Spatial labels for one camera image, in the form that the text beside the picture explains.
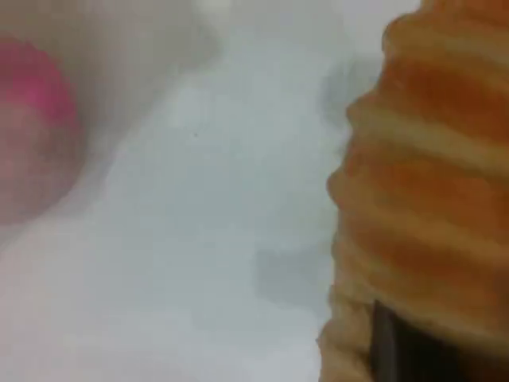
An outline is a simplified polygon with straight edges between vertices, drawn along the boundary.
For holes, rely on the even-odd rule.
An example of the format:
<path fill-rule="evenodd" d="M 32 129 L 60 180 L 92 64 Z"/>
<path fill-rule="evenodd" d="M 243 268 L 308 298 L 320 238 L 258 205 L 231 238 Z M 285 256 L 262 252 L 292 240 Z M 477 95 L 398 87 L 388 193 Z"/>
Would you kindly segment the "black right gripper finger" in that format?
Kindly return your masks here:
<path fill-rule="evenodd" d="M 381 302 L 375 302 L 373 314 L 369 360 L 374 381 L 419 381 L 418 332 Z"/>

